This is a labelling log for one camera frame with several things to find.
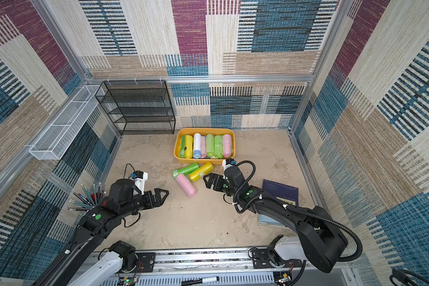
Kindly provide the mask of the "yellow plastic storage box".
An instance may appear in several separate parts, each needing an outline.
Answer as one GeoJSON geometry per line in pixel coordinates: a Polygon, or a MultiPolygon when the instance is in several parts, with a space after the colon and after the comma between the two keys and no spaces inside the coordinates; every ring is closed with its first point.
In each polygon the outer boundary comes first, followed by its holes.
{"type": "Polygon", "coordinates": [[[234,158],[236,155],[236,139],[235,139],[235,133],[231,129],[223,129],[223,128],[183,128],[178,132],[175,146],[174,146],[174,158],[178,160],[178,162],[182,164],[191,164],[191,163],[198,163],[198,164],[205,164],[205,163],[211,163],[213,165],[221,165],[223,159],[220,158],[202,158],[202,159],[194,159],[194,158],[180,158],[179,157],[179,143],[180,139],[184,135],[194,135],[195,133],[200,133],[201,135],[207,135],[207,134],[213,134],[213,135],[224,135],[224,134],[230,134],[232,137],[232,156],[231,158],[234,158]]]}

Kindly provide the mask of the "dark blue notebook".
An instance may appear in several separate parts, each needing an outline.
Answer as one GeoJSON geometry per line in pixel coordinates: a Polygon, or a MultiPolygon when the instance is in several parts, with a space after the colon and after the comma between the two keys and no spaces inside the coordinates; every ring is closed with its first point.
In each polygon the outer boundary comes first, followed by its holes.
{"type": "Polygon", "coordinates": [[[280,200],[295,206],[299,205],[299,189],[297,187],[264,179],[262,189],[280,200]]]}

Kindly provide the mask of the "white roll blue end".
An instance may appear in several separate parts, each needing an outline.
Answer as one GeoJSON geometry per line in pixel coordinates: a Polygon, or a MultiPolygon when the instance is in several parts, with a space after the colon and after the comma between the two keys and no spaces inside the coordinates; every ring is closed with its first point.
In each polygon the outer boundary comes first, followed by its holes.
{"type": "Polygon", "coordinates": [[[201,158],[201,134],[195,133],[193,136],[193,157],[201,158]]]}

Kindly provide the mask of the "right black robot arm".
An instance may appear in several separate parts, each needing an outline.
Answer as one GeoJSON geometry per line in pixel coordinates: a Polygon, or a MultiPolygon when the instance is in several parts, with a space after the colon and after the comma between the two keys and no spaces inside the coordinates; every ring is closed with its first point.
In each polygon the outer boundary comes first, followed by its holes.
{"type": "Polygon", "coordinates": [[[321,207],[298,207],[267,194],[260,188],[241,183],[238,185],[222,175],[205,175],[208,189],[232,197],[237,213],[246,211],[265,215],[295,232],[300,240],[304,260],[322,272],[329,273],[337,262],[351,262],[363,252],[360,238],[348,227],[334,221],[321,207]]]}

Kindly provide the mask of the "pink roll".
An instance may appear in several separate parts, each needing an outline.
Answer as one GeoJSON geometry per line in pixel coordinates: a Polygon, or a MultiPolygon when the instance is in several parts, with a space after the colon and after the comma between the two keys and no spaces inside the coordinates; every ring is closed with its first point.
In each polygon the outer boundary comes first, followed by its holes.
{"type": "Polygon", "coordinates": [[[206,158],[207,152],[206,152],[206,137],[201,137],[201,158],[206,158]]]}
{"type": "Polygon", "coordinates": [[[223,157],[230,158],[232,156],[232,137],[230,134],[222,136],[223,157]]]}
{"type": "Polygon", "coordinates": [[[175,181],[188,197],[194,197],[197,194],[196,187],[193,186],[191,181],[184,174],[177,175],[175,181]]]}

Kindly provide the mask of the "light green roll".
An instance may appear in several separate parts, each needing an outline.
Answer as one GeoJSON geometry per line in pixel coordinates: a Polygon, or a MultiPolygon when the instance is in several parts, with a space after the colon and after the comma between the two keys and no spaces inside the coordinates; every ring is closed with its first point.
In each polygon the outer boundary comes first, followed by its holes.
{"type": "Polygon", "coordinates": [[[214,135],[213,134],[206,135],[206,154],[207,154],[207,157],[214,157],[215,156],[214,135]]]}
{"type": "Polygon", "coordinates": [[[216,135],[214,137],[214,156],[218,159],[223,158],[223,139],[221,135],[216,135]]]}

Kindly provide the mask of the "dark green roll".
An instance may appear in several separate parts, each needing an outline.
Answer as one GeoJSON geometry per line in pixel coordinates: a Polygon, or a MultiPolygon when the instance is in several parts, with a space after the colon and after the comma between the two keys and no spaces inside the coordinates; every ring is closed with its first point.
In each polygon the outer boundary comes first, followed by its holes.
{"type": "Polygon", "coordinates": [[[185,136],[183,135],[179,141],[178,157],[185,157],[185,136]]]}

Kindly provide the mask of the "black marker pen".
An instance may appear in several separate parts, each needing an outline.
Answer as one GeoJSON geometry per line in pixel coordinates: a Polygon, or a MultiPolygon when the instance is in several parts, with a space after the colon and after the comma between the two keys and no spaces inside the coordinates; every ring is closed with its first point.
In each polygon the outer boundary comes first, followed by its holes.
{"type": "Polygon", "coordinates": [[[206,278],[182,281],[181,286],[195,286],[199,284],[208,284],[213,282],[219,282],[219,280],[220,278],[218,276],[211,276],[206,278]]]}

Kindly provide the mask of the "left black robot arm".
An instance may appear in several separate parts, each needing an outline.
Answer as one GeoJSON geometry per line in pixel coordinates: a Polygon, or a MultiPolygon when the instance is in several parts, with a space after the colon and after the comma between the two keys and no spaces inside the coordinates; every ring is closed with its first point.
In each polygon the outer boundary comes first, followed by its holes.
{"type": "Polygon", "coordinates": [[[141,191],[131,179],[119,179],[110,193],[85,213],[73,237],[33,283],[35,286],[66,286],[89,255],[129,215],[164,205],[169,191],[141,191]]]}

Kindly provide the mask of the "small yellow roll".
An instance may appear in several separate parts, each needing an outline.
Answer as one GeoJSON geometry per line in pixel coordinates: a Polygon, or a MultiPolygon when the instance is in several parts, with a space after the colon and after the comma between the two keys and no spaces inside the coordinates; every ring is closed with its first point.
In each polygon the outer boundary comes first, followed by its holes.
{"type": "Polygon", "coordinates": [[[184,136],[184,157],[192,158],[193,157],[193,144],[194,139],[191,135],[184,136]]]}

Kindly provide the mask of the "light blue stapler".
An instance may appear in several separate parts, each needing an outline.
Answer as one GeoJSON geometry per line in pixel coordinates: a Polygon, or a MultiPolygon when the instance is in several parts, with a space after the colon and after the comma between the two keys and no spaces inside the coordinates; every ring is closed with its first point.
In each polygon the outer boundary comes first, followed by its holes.
{"type": "Polygon", "coordinates": [[[269,216],[265,216],[263,214],[258,215],[258,223],[268,225],[268,226],[284,227],[283,224],[279,223],[275,219],[270,218],[269,216]]]}

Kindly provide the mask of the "red pencil cup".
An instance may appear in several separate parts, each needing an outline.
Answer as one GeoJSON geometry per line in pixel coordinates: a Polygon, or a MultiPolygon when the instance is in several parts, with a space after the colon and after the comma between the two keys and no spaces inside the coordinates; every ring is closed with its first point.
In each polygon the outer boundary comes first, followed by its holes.
{"type": "Polygon", "coordinates": [[[100,183],[85,186],[80,184],[70,194],[67,210],[72,212],[87,212],[100,203],[106,195],[104,186],[100,183]]]}

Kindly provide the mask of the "black mesh shelf rack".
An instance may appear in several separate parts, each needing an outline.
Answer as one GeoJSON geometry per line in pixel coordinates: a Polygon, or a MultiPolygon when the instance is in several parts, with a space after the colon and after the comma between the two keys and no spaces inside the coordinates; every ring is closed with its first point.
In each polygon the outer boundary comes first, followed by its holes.
{"type": "Polygon", "coordinates": [[[122,136],[175,132],[176,116],[166,81],[104,81],[95,98],[122,136]]]}

